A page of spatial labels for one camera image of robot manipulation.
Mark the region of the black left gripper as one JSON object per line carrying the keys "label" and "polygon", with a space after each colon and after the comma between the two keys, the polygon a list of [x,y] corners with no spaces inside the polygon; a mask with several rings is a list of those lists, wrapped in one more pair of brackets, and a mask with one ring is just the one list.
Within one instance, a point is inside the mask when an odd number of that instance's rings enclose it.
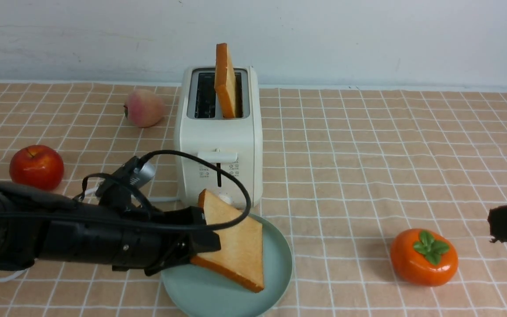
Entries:
{"label": "black left gripper", "polygon": [[121,221],[135,221],[139,225],[153,225],[154,229],[141,227],[123,229],[121,240],[111,261],[114,272],[142,269],[146,276],[152,276],[163,269],[189,264],[191,257],[221,249],[220,238],[213,231],[165,231],[158,226],[184,227],[206,224],[205,213],[199,207],[185,207],[179,210],[163,211],[156,206],[116,206],[115,213]]}

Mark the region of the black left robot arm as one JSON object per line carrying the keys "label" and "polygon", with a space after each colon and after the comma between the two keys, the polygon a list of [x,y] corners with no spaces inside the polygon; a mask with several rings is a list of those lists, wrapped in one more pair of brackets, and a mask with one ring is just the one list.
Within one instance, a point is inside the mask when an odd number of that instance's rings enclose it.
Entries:
{"label": "black left robot arm", "polygon": [[0,270],[21,271],[36,260],[142,269],[147,276],[221,249],[217,233],[170,232],[160,225],[205,225],[199,207],[146,211],[113,185],[98,204],[27,185],[0,182]]}

